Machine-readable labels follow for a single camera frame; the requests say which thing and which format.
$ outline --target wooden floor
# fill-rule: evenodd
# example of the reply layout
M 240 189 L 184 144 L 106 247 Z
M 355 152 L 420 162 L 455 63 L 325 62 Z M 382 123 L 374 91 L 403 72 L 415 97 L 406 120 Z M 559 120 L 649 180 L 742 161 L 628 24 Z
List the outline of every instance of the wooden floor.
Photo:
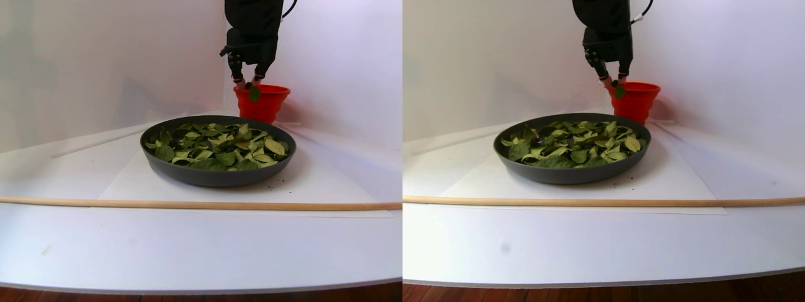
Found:
M 385 302 L 402 301 L 402 286 L 402 283 L 388 283 L 320 292 L 236 296 L 114 296 L 0 288 L 0 302 Z
M 404 284 L 406 302 L 803 302 L 805 272 L 622 288 L 478 289 Z
M 236 296 L 113 296 L 0 288 L 0 302 L 800 302 L 805 272 L 720 282 L 619 288 L 479 289 L 389 283 L 321 292 Z

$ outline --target black cable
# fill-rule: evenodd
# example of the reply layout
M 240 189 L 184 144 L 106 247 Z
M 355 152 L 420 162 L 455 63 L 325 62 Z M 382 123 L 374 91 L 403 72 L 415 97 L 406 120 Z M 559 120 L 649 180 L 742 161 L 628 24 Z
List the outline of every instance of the black cable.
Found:
M 649 9 L 651 8 L 651 3 L 654 3 L 654 0 L 649 0 L 649 6 L 646 6 L 646 10 L 643 11 L 642 15 L 646 15 L 646 13 L 649 12 Z
M 294 0 L 294 2 L 291 4 L 291 8 L 289 8 L 289 9 L 288 9 L 288 11 L 286 11 L 286 12 L 285 12 L 285 14 L 283 14 L 283 18 L 285 18 L 285 16 L 287 16 L 288 14 L 290 14 L 290 13 L 291 13 L 291 10 L 294 10 L 294 7 L 295 7 L 295 6 L 296 6 L 296 0 Z
M 646 15 L 646 13 L 648 13 L 648 12 L 649 12 L 649 9 L 651 8 L 651 4 L 652 4 L 652 3 L 654 3 L 654 0 L 649 0 L 649 6 L 646 6 L 646 10 L 644 10 L 644 11 L 643 11 L 643 13 L 642 13 L 642 14 L 640 14 L 641 16 L 645 16 L 645 15 Z

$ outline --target pile of leaves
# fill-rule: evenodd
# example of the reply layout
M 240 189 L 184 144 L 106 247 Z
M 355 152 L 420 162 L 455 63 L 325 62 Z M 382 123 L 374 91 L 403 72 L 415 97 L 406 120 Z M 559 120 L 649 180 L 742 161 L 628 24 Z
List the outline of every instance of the pile of leaves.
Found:
M 182 167 L 206 171 L 243 171 L 268 167 L 287 158 L 288 144 L 249 124 L 184 124 L 172 133 L 162 128 L 146 142 L 151 154 Z
M 542 168 L 584 168 L 625 159 L 646 148 L 646 140 L 617 122 L 552 122 L 539 131 L 528 125 L 502 139 L 507 157 Z

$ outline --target dried leaf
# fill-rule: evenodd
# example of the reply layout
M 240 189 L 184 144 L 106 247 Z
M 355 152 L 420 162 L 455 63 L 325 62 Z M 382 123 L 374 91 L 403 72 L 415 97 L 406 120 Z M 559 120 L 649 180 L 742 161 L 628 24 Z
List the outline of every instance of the dried leaf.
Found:
M 266 145 L 266 148 L 268 148 L 269 151 L 274 152 L 278 155 L 285 155 L 285 148 L 283 147 L 282 144 L 278 143 L 277 141 L 273 139 L 266 139 L 264 141 L 264 144 Z
M 626 146 L 626 148 L 635 153 L 639 152 L 642 148 L 641 143 L 633 137 L 626 137 L 626 141 L 623 142 L 623 144 Z

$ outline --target white paper sheet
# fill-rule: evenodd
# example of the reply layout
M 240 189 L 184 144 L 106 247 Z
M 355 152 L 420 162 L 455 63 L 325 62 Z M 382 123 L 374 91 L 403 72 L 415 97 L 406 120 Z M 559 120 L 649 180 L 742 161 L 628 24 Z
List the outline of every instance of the white paper sheet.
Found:
M 310 142 L 296 139 L 296 154 L 278 175 L 240 188 L 201 188 L 155 172 L 138 153 L 101 195 L 107 200 L 219 201 L 278 203 L 376 203 L 377 201 L 322 156 L 307 151 Z M 392 217 L 389 211 L 289 212 L 274 215 L 305 217 Z
M 716 199 L 684 159 L 669 145 L 666 134 L 653 126 L 650 151 L 626 173 L 593 184 L 539 184 L 506 169 L 497 155 L 456 182 L 442 197 L 464 198 L 547 198 L 547 199 Z M 723 208 L 589 208 L 589 207 L 506 207 L 563 211 L 681 213 L 726 215 Z

